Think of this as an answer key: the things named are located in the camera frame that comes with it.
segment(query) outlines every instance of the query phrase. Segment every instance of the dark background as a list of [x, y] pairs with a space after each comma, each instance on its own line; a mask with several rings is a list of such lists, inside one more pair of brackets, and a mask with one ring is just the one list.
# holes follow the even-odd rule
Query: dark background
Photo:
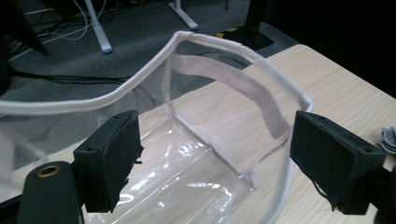
[[396, 1], [279, 0], [269, 24], [396, 97]]

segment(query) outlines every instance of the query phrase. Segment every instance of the black pole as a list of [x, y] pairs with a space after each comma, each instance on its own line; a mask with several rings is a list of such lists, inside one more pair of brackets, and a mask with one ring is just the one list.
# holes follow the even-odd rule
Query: black pole
[[7, 46], [0, 33], [0, 95], [2, 95], [10, 85], [7, 66]]
[[269, 11], [267, 6], [268, 0], [251, 0], [244, 25], [218, 33], [217, 36], [239, 42], [254, 50], [273, 44], [273, 40], [259, 32], [263, 14]]

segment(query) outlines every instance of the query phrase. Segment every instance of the wooden table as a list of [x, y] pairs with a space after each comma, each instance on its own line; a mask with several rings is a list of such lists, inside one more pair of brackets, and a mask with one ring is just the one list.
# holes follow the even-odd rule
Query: wooden table
[[[269, 60], [313, 99], [314, 113], [333, 120], [369, 143], [379, 147], [381, 128], [396, 126], [395, 99], [311, 48], [297, 45]], [[255, 76], [261, 74], [255, 66], [246, 68], [245, 72]], [[146, 119], [145, 114], [139, 116], [140, 123]], [[71, 161], [70, 150], [51, 157], [68, 157], [67, 161]], [[279, 157], [275, 154], [274, 162], [277, 159]], [[385, 167], [390, 169], [395, 163], [394, 157], [389, 156]], [[330, 203], [317, 193], [312, 182], [296, 165], [291, 184], [286, 207], [276, 223], [373, 223], [376, 213], [373, 206], [366, 216], [332, 212]], [[228, 223], [257, 223], [263, 216], [262, 205], [269, 203], [268, 200], [271, 199], [266, 199], [259, 191], [253, 192], [231, 214]]]

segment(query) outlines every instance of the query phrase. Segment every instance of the metal table leg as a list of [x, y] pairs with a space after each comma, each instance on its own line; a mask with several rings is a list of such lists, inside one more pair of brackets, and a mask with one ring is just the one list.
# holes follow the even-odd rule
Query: metal table leg
[[180, 0], [175, 0], [173, 3], [169, 3], [169, 7], [172, 8], [176, 14], [184, 21], [193, 31], [198, 30], [199, 26], [193, 21], [189, 15], [180, 6]]
[[107, 36], [102, 28], [102, 25], [100, 24], [98, 18], [96, 17], [96, 13], [93, 8], [91, 0], [85, 0], [85, 4], [87, 5], [88, 11], [90, 12], [92, 28], [95, 31], [96, 38], [98, 39], [102, 52], [111, 53], [113, 49], [111, 48], [111, 45], [108, 42]]

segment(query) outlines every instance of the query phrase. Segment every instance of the clear plastic bag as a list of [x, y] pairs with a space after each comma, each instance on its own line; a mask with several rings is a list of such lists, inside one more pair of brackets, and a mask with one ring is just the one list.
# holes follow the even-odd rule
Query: clear plastic bag
[[[101, 124], [131, 109], [139, 113], [143, 164], [134, 166], [115, 211], [84, 212], [86, 223], [223, 223], [255, 190], [271, 198], [256, 204], [261, 221], [276, 220], [290, 186], [294, 113], [312, 110], [312, 102], [253, 50], [189, 32], [175, 33], [107, 95], [0, 102], [9, 142], [1, 201], [21, 193], [34, 167], [72, 161], [73, 150]], [[275, 153], [280, 162], [271, 161]]]

